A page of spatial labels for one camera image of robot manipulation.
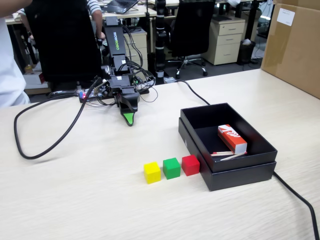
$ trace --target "white shirt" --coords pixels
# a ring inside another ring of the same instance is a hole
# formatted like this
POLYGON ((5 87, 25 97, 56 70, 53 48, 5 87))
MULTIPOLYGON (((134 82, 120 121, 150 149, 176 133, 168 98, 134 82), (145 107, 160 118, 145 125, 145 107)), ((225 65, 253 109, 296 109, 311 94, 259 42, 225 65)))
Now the white shirt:
POLYGON ((28 104, 26 81, 14 59, 6 20, 0 18, 0 108, 28 104))

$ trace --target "office chair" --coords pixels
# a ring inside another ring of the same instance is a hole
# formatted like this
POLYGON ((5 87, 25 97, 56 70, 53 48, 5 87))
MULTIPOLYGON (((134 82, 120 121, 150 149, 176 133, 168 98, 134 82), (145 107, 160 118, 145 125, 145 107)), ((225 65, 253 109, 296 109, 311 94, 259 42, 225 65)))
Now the office chair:
POLYGON ((184 65, 199 66, 203 75, 208 72, 204 68, 202 58, 188 59, 190 55, 205 53, 209 47, 209 28, 214 13, 216 0, 180 0, 179 10, 174 26, 167 32, 166 45, 172 50, 172 56, 179 60, 169 60, 169 63, 180 63, 175 75, 180 78, 180 70, 184 65), (202 65, 194 62, 202 60, 202 65))
POLYGON ((33 0, 25 14, 47 82, 85 82, 102 74, 86 0, 33 0))

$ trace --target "open box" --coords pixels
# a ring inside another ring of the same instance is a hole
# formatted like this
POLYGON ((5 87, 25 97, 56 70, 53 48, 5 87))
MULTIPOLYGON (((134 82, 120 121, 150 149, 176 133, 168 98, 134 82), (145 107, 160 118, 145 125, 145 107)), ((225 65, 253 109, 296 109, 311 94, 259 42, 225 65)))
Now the open box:
POLYGON ((272 177, 278 151, 227 103, 182 109, 179 133, 211 191, 272 177), (225 124, 247 142, 247 154, 221 161, 226 156, 211 154, 230 151, 218 136, 218 126, 225 124))

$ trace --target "trash can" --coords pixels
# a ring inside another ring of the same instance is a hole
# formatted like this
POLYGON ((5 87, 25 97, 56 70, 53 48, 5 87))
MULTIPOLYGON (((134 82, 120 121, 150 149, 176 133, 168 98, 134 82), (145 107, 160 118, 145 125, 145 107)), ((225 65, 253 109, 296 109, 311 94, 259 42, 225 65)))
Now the trash can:
POLYGON ((254 41, 251 42, 250 45, 243 45, 244 41, 241 41, 237 64, 243 65, 248 64, 251 61, 251 56, 254 51, 256 43, 254 41))

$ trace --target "yellow cube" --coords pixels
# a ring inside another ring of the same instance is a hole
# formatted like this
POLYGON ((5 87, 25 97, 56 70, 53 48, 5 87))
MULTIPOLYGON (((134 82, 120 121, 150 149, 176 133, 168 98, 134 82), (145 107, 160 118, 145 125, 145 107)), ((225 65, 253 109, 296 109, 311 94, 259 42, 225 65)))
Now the yellow cube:
POLYGON ((144 177, 148 184, 159 182, 161 180, 160 167, 156 162, 144 165, 144 177))

